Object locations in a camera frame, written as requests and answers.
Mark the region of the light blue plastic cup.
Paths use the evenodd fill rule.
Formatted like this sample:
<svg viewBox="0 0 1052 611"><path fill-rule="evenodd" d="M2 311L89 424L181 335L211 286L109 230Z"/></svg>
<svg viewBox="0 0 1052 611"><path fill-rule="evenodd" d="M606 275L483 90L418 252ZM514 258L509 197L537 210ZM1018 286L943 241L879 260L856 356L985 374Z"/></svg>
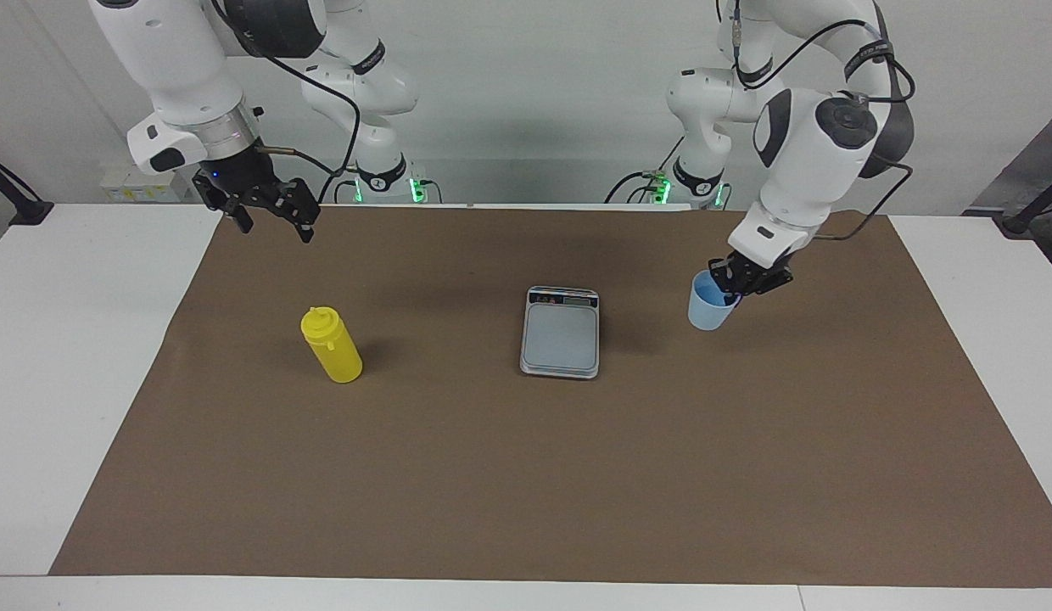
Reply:
<svg viewBox="0 0 1052 611"><path fill-rule="evenodd" d="M711 271L703 270L692 279L686 317L694 328L711 332L725 323L739 303L724 305L716 279Z"/></svg>

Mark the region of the yellow squeeze bottle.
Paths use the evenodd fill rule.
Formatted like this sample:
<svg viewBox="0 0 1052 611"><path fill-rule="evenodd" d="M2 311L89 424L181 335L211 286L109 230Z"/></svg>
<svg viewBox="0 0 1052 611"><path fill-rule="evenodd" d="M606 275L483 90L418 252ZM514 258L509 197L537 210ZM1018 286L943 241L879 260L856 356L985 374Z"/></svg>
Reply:
<svg viewBox="0 0 1052 611"><path fill-rule="evenodd" d="M300 321L300 332L335 383L347 384L361 376L363 360L344 320L333 308L310 308Z"/></svg>

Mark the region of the silver digital kitchen scale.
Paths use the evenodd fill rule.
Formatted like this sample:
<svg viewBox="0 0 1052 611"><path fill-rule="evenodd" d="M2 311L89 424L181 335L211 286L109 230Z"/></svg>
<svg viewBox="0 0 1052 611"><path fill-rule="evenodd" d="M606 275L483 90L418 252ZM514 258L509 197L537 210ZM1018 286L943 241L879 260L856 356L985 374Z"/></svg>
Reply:
<svg viewBox="0 0 1052 611"><path fill-rule="evenodd" d="M519 367L539 378L592 380L600 370L600 296L595 290L527 290Z"/></svg>

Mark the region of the brown paper table mat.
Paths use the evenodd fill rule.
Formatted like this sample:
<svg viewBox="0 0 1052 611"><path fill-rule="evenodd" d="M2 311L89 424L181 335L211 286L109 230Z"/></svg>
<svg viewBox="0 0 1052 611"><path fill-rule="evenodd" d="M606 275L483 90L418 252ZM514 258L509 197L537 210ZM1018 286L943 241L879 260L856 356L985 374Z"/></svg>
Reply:
<svg viewBox="0 0 1052 611"><path fill-rule="evenodd" d="M700 332L737 221L223 221L52 573L1052 587L1052 503L890 221ZM600 296L595 379L522 373L537 285Z"/></svg>

